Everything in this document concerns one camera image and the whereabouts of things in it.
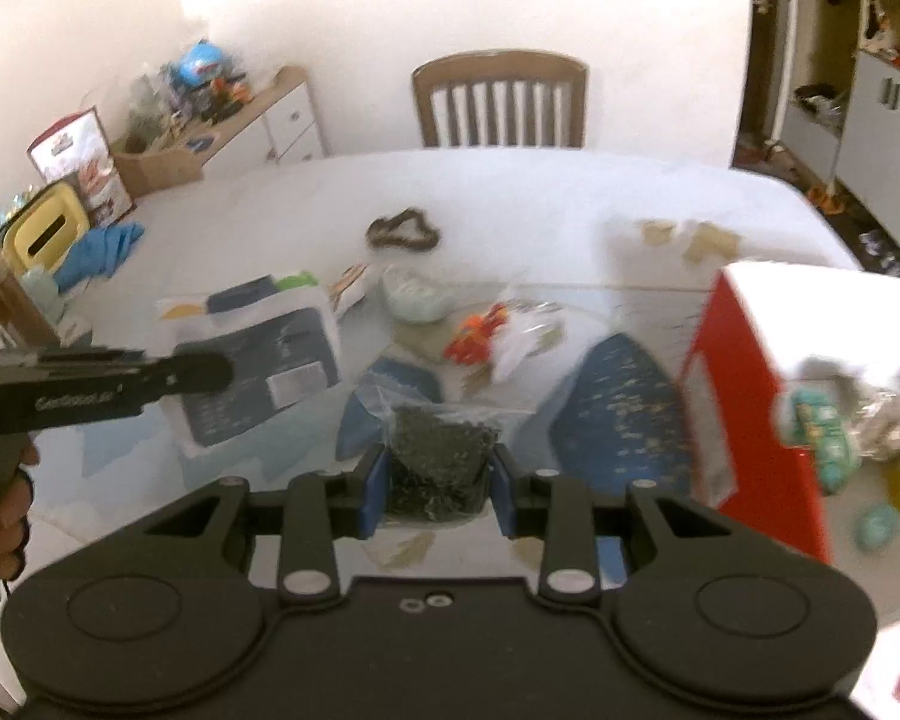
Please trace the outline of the person's left hand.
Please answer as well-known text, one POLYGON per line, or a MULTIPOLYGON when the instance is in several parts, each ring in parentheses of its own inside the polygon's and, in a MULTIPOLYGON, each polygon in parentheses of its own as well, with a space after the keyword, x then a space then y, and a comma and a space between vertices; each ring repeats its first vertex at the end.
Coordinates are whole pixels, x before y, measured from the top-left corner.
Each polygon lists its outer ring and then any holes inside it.
POLYGON ((25 567, 25 544, 29 541, 30 507, 34 504, 34 483, 29 470, 40 463, 34 443, 27 439, 11 481, 0 497, 0 580, 11 582, 25 567))

